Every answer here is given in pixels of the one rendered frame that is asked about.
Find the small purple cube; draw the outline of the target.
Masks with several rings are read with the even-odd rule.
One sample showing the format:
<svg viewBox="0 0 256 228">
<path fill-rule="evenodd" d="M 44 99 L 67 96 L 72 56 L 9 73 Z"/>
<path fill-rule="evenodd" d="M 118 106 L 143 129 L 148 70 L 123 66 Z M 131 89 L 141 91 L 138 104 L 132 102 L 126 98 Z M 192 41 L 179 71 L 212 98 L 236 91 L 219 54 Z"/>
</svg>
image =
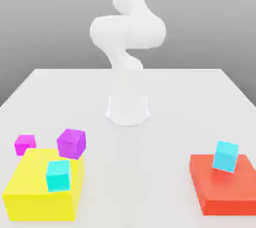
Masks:
<svg viewBox="0 0 256 228">
<path fill-rule="evenodd" d="M 86 148 L 86 133 L 67 128 L 56 141 L 60 157 L 78 160 Z"/>
</svg>

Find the small turquoise cube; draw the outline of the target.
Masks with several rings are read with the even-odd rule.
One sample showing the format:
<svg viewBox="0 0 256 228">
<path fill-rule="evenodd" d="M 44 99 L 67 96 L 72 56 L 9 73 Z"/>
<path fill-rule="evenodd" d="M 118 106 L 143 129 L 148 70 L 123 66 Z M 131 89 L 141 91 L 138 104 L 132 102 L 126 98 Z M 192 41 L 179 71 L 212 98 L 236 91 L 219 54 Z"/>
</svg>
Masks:
<svg viewBox="0 0 256 228">
<path fill-rule="evenodd" d="M 71 189 L 70 160 L 49 161 L 45 177 L 48 192 L 69 191 Z"/>
</svg>

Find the small magenta cube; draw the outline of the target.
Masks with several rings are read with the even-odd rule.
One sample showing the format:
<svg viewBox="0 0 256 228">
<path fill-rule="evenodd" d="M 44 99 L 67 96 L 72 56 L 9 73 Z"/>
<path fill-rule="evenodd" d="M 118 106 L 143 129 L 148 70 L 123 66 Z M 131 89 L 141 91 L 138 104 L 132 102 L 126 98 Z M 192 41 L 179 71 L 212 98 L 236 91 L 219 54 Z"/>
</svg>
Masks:
<svg viewBox="0 0 256 228">
<path fill-rule="evenodd" d="M 20 135 L 14 142 L 17 156 L 23 156 L 28 148 L 36 148 L 36 138 L 34 135 Z"/>
</svg>

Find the small sky blue cube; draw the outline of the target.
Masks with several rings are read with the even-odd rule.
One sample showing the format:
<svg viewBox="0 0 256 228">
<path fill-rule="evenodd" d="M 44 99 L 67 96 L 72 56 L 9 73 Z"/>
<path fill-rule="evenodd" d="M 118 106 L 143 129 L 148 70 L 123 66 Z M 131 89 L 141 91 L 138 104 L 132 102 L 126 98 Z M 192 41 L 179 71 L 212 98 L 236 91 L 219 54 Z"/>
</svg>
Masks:
<svg viewBox="0 0 256 228">
<path fill-rule="evenodd" d="M 213 158 L 212 168 L 234 173 L 239 146 L 230 142 L 218 141 Z"/>
</svg>

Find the large yellow box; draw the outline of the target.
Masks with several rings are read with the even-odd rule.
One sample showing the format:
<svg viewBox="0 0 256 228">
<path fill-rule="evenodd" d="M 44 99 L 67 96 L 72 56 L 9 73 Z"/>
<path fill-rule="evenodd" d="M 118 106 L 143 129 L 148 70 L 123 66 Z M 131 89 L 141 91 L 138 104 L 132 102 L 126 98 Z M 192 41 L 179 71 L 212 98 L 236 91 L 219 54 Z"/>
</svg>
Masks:
<svg viewBox="0 0 256 228">
<path fill-rule="evenodd" d="M 49 161 L 60 161 L 57 149 L 29 148 L 2 193 L 11 221 L 74 221 L 85 176 L 84 157 L 70 161 L 70 190 L 49 192 Z"/>
</svg>

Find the large orange box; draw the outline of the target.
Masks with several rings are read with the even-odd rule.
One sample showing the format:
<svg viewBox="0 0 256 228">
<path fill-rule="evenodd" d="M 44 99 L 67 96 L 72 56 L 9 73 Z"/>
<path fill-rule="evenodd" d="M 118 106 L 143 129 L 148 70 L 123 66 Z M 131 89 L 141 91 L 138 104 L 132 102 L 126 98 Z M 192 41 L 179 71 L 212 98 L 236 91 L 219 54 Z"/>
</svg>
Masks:
<svg viewBox="0 0 256 228">
<path fill-rule="evenodd" d="M 255 215 L 256 169 L 238 155 L 234 173 L 212 168 L 212 154 L 192 154 L 189 171 L 203 215 Z"/>
</svg>

